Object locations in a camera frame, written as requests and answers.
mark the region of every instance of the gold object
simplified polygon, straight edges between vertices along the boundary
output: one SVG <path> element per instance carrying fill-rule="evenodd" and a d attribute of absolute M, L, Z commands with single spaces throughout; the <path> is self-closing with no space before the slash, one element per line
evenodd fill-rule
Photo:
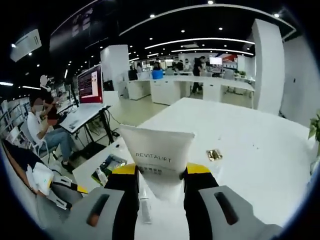
<path fill-rule="evenodd" d="M 219 149 L 207 150 L 206 154 L 208 155 L 210 161 L 215 161 L 223 158 Z"/>

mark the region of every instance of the ceiling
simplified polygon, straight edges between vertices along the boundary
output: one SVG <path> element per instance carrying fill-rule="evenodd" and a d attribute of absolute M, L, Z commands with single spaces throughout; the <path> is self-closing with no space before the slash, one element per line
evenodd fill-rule
<path fill-rule="evenodd" d="M 225 40 L 197 40 L 166 44 L 150 49 L 145 47 L 194 38 L 247 40 L 256 18 L 277 24 L 282 36 L 292 30 L 274 17 L 247 9 L 222 6 L 195 7 L 206 5 L 207 0 L 21 0 L 18 2 L 19 4 L 16 1 L 1 3 L 4 5 L 2 9 L 14 13 L 6 15 L 2 20 L 2 22 L 11 23 L 4 24 L 6 36 L 4 44 L 0 47 L 0 82 L 14 83 L 13 87 L 0 86 L 0 96 L 7 99 L 18 98 L 34 91 L 19 88 L 19 86 L 38 87 L 41 75 L 54 77 L 58 82 L 64 78 L 66 69 L 70 77 L 98 64 L 101 47 L 105 48 L 111 44 L 127 44 L 131 52 L 130 59 L 137 58 L 137 55 L 140 59 L 146 59 L 150 53 L 159 53 L 160 56 L 161 53 L 163 56 L 172 55 L 171 51 L 183 49 L 181 45 L 191 43 L 206 49 L 225 49 L 224 46 L 227 45 L 229 50 L 255 54 L 254 45 L 248 46 L 242 42 Z M 279 1 L 216 0 L 215 3 L 246 6 L 269 14 L 280 13 L 281 19 L 298 29 Z M 76 13 L 89 4 L 90 6 Z M 162 13 L 185 7 L 192 8 L 157 17 Z M 93 14 L 90 16 L 90 30 L 83 31 L 76 37 L 67 37 L 68 34 L 71 35 L 68 32 L 71 32 L 73 20 L 80 14 L 84 16 L 90 8 L 93 9 Z M 148 21 L 121 34 L 145 20 Z M 27 55 L 18 62 L 13 62 L 9 58 L 11 44 L 33 29 L 39 30 L 42 47 L 33 51 L 32 56 Z M 56 41 L 59 36 L 65 36 L 65 41 Z"/>

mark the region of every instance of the computer monitor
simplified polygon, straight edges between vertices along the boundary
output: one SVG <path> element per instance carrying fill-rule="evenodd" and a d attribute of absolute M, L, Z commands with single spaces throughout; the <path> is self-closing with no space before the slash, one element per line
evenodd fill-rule
<path fill-rule="evenodd" d="M 81 104 L 103 103 L 101 65 L 94 66 L 78 77 L 79 101 Z"/>
<path fill-rule="evenodd" d="M 210 64 L 222 65 L 222 58 L 221 57 L 210 57 Z"/>

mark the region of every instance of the blue jeans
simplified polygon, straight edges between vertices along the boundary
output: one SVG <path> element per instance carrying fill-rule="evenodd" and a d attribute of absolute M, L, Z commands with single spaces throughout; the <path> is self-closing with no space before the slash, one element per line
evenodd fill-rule
<path fill-rule="evenodd" d="M 63 128 L 58 128 L 45 134 L 44 140 L 48 149 L 57 147 L 60 145 L 63 161 L 67 162 L 71 155 L 72 147 L 75 145 L 69 133 L 67 133 Z M 46 145 L 42 144 L 41 151 L 46 151 Z"/>

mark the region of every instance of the man sitting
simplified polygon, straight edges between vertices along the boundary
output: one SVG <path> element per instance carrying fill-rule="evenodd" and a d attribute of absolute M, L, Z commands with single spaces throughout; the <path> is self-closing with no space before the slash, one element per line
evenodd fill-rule
<path fill-rule="evenodd" d="M 43 101 L 40 98 L 30 97 L 30 106 L 31 111 L 28 113 L 27 126 L 31 137 L 39 144 L 40 151 L 46 150 L 46 145 L 43 144 L 43 141 L 41 141 L 42 139 L 46 141 L 48 149 L 60 145 L 63 157 L 61 165 L 72 174 L 74 167 L 69 164 L 69 157 L 75 143 L 71 136 L 63 128 L 47 132 L 50 127 L 47 121 L 45 121 L 45 125 L 42 127 L 40 116 L 46 116 L 51 110 L 51 107 L 48 107 L 46 111 L 42 112 Z"/>

